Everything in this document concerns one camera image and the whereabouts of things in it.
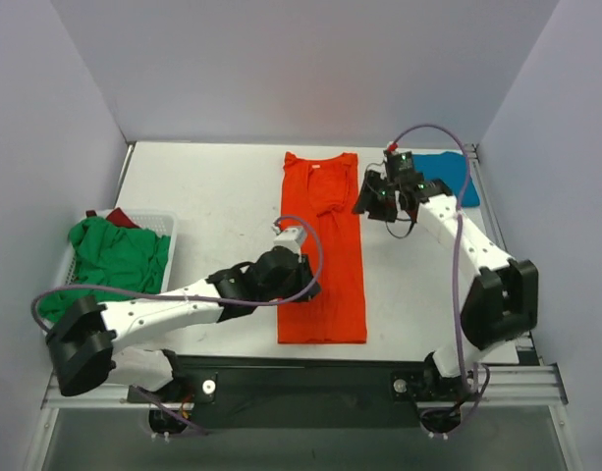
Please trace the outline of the orange t-shirt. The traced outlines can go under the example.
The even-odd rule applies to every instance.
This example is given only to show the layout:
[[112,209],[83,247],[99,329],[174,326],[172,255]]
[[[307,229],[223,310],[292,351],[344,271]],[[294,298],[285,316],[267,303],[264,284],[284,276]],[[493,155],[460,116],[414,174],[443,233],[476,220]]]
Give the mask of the orange t-shirt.
[[342,153],[326,160],[284,158],[281,213],[307,221],[318,234],[323,264],[321,292],[309,302],[277,308],[282,344],[365,343],[366,303],[359,216],[358,158]]

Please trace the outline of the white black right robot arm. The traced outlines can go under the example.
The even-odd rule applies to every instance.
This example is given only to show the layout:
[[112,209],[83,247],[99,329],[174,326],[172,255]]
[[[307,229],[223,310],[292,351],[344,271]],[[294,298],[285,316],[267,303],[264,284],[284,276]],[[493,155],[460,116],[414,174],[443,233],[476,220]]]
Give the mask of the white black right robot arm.
[[391,144],[384,170],[367,170],[354,213],[395,223],[400,213],[451,248],[452,277],[470,281],[466,297],[452,288],[455,340],[431,354],[431,370],[421,376],[422,391],[443,400],[464,380],[469,367],[499,345],[537,324],[539,274],[529,260],[518,261],[495,244],[463,211],[461,200],[440,179],[428,180],[411,152]]

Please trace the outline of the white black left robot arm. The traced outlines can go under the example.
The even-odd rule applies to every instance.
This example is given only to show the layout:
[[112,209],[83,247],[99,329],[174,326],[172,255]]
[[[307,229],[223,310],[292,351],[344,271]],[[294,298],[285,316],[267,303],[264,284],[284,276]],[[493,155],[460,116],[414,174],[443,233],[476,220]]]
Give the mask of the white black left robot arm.
[[76,300],[46,335],[63,396],[88,393],[106,382],[137,385],[165,404],[178,401],[185,380],[168,350],[127,348],[192,325],[218,324],[250,315],[261,306],[307,302],[321,291],[319,272],[305,254],[276,246],[254,262],[219,270],[181,289],[129,294],[123,301]]

